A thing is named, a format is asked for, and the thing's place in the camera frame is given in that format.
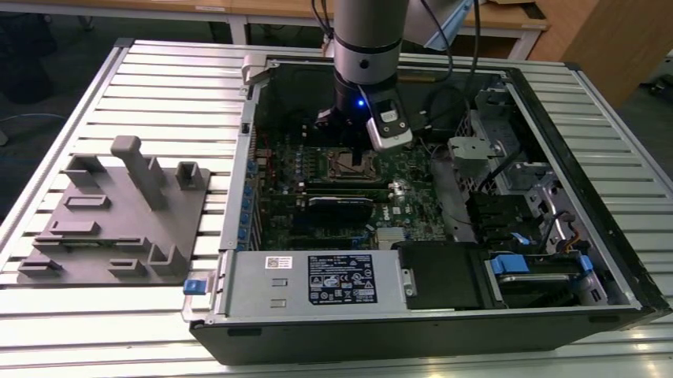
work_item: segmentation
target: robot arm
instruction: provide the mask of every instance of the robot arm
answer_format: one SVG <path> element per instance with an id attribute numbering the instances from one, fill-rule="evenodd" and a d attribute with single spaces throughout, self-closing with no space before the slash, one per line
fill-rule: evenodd
<path id="1" fill-rule="evenodd" d="M 445 32 L 451 39 L 459 33 L 468 13 L 465 4 L 469 9 L 472 1 L 435 1 L 435 3 L 444 3 L 440 4 L 440 8 L 451 12 L 445 24 L 448 25 Z M 357 133 L 352 133 L 346 138 L 346 144 L 350 144 L 356 150 L 374 148 L 382 151 L 413 140 L 397 90 L 397 70 L 408 9 L 415 19 L 428 20 L 429 17 L 424 7 L 420 6 L 419 0 L 412 0 L 412 4 L 409 0 L 341 0 L 336 2 L 337 98 L 330 116 L 333 119 L 340 119 L 340 123 L 350 128 L 366 128 L 369 141 L 358 140 Z M 435 29 L 435 38 L 437 37 L 439 31 Z"/>

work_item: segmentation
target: barcode sticker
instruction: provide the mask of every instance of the barcode sticker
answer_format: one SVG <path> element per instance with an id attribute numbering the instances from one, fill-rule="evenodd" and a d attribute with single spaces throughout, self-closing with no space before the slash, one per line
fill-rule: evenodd
<path id="1" fill-rule="evenodd" d="M 293 269 L 292 256 L 268 256 L 265 267 L 268 269 Z"/>

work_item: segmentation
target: wooden table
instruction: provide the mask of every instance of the wooden table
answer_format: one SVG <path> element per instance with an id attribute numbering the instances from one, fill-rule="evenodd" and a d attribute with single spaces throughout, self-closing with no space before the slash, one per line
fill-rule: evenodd
<path id="1" fill-rule="evenodd" d="M 334 1 L 329 3 L 333 16 Z M 0 1 L 0 10 L 29 13 L 71 14 L 77 16 L 154 18 L 226 22 L 234 44 L 246 45 L 249 24 L 318 26 L 309 0 L 11 0 Z M 525 60 L 543 31 L 545 20 L 533 20 L 520 6 L 484 4 L 483 35 L 517 40 L 511 59 Z M 475 35 L 475 15 L 471 13 L 461 35 Z"/>

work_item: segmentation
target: metal bracket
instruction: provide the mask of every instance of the metal bracket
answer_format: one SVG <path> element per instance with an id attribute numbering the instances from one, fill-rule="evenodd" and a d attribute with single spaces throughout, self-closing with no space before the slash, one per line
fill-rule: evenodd
<path id="1" fill-rule="evenodd" d="M 266 54 L 249 54 L 244 58 L 241 73 L 245 85 L 253 85 L 266 78 L 266 73 L 272 68 L 268 66 Z"/>

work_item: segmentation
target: gray plastic base plate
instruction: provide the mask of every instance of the gray plastic base plate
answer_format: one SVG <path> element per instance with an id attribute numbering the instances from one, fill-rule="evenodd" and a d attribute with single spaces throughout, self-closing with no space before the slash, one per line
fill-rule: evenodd
<path id="1" fill-rule="evenodd" d="M 77 242 L 55 243 L 54 250 L 49 246 L 41 247 L 50 250 L 47 253 L 33 250 L 23 263 L 19 284 L 142 286 L 184 283 L 190 270 L 212 172 L 201 169 L 206 184 L 202 190 L 182 190 L 175 177 L 177 169 L 163 169 L 166 180 L 161 191 L 167 206 L 151 211 L 127 169 L 106 167 L 106 170 L 93 173 L 99 187 L 79 188 L 71 184 L 41 234 L 46 237 L 62 234 Z M 107 200 L 97 204 L 97 199 L 90 199 L 93 195 L 106 195 Z M 83 235 L 82 228 L 93 222 L 97 222 L 93 234 Z M 69 227 L 78 228 L 77 232 L 71 232 Z M 138 238 L 145 240 L 146 245 L 141 242 L 141 245 L 121 248 L 114 245 L 121 238 Z M 171 256 L 173 250 L 181 256 Z M 45 269 L 46 261 L 58 269 Z"/>

